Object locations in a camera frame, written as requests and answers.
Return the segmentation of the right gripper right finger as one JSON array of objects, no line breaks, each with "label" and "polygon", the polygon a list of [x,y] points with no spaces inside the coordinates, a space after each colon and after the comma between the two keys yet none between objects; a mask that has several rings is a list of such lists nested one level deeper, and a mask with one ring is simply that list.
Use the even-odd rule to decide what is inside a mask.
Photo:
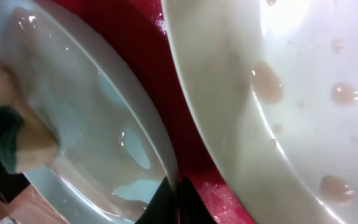
[{"label": "right gripper right finger", "polygon": [[179,224],[217,224],[189,178],[178,186]]}]

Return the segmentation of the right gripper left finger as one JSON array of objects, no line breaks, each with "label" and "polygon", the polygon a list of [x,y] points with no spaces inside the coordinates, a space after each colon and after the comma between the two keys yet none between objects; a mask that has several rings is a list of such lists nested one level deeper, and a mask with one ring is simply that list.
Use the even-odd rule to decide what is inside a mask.
[{"label": "right gripper left finger", "polygon": [[177,201],[174,191],[165,177],[152,197],[145,212],[135,224],[177,224]]}]

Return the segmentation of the green yellow sponge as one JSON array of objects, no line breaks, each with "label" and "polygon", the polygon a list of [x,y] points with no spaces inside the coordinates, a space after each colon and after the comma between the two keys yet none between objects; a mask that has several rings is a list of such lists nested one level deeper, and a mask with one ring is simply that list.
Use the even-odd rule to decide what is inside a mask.
[{"label": "green yellow sponge", "polygon": [[14,77],[0,67],[0,161],[20,174],[52,161],[58,141],[23,99]]}]

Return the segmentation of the light blue plate bottom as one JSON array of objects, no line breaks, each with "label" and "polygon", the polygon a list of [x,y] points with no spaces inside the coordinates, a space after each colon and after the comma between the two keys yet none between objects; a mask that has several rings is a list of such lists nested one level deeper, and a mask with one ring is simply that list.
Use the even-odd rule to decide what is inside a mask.
[{"label": "light blue plate bottom", "polygon": [[0,1],[0,63],[56,135],[57,158],[26,173],[69,223],[135,223],[178,167],[165,126],[119,54],[52,1]]}]

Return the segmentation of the red plastic tray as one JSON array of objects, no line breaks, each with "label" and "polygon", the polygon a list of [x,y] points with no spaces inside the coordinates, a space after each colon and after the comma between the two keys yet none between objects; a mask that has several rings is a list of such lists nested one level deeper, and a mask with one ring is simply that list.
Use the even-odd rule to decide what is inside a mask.
[{"label": "red plastic tray", "polygon": [[179,183],[189,178],[216,223],[251,223],[221,177],[183,96],[159,0],[57,0],[118,52],[150,96],[168,131]]}]

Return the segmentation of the white plate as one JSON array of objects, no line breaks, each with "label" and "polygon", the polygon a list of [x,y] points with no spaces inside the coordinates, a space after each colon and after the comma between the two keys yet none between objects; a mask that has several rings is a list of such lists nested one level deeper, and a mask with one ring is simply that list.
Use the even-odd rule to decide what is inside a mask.
[{"label": "white plate", "polygon": [[163,0],[187,105],[256,223],[358,223],[358,0]]}]

